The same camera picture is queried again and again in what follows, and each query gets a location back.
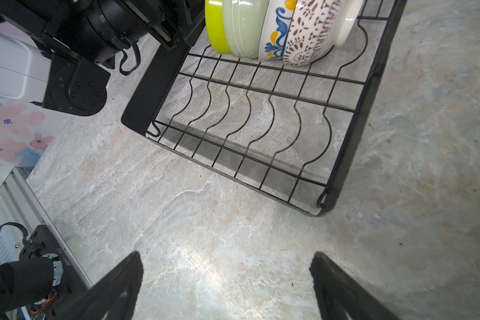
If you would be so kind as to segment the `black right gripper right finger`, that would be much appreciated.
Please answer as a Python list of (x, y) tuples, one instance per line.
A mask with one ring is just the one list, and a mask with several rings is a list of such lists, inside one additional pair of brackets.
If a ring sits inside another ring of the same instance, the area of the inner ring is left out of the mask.
[(314, 254), (309, 271), (322, 319), (398, 320), (325, 253)]

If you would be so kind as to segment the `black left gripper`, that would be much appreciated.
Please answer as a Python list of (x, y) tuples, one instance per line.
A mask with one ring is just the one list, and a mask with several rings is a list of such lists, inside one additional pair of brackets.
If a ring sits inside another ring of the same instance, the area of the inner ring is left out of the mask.
[(189, 42), (204, 13), (204, 1), (74, 1), (56, 39), (104, 64), (146, 34), (168, 49)]

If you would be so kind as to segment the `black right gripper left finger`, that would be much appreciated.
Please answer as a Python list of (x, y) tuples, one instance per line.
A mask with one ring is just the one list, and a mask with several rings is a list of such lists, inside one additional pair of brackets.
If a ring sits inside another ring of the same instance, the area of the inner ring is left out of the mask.
[(138, 251), (131, 252), (94, 286), (70, 251), (59, 251), (65, 266), (82, 281), (84, 292), (60, 300), (50, 319), (132, 319), (143, 281), (143, 264)]

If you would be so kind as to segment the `lime green bowl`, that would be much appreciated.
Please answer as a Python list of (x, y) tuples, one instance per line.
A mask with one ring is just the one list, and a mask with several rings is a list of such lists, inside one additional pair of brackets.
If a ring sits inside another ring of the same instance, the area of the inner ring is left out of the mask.
[(221, 0), (205, 0), (205, 24), (212, 48), (222, 55), (232, 54), (223, 25), (223, 2)]

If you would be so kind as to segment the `blue yellow patterned bowl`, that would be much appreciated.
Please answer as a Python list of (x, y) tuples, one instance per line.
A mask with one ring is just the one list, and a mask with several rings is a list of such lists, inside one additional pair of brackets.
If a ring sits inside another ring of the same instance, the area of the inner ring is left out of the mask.
[(283, 58), (296, 0), (270, 0), (265, 14), (258, 50), (260, 61)]

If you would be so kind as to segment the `white maroon patterned bowl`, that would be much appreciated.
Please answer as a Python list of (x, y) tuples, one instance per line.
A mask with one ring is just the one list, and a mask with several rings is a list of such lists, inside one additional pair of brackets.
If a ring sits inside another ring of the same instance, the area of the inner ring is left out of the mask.
[(298, 1), (289, 28), (283, 63), (308, 65), (347, 40), (363, 0)]

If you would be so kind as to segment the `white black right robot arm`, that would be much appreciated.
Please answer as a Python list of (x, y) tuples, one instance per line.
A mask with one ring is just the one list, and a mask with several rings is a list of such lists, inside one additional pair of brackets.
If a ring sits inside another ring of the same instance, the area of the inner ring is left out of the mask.
[[(0, 316), (47, 296), (56, 279), (48, 257), (0, 266)], [(309, 271), (322, 319), (397, 319), (325, 253), (317, 252)], [(139, 252), (130, 253), (91, 289), (73, 294), (56, 319), (132, 319), (143, 280)]]

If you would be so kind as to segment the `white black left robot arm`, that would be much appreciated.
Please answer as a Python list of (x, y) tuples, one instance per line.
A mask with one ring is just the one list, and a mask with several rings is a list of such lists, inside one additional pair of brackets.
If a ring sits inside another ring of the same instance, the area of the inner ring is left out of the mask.
[(160, 104), (170, 91), (189, 48), (205, 24), (203, 1), (0, 1), (0, 23), (26, 33), (51, 60), (44, 98), (39, 105), (87, 117), (107, 99), (112, 69), (123, 68), (128, 49), (141, 63), (137, 44), (145, 35), (160, 48), (145, 72), (129, 107), (144, 100)]

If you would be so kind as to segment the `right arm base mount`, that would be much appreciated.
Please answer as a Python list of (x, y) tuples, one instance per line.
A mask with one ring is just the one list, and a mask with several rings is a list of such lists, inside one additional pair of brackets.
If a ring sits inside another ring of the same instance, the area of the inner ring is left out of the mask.
[(20, 289), (34, 319), (50, 319), (61, 299), (66, 302), (86, 290), (59, 251), (70, 250), (47, 225), (38, 225), (20, 251), (19, 262), (26, 266), (20, 272)]

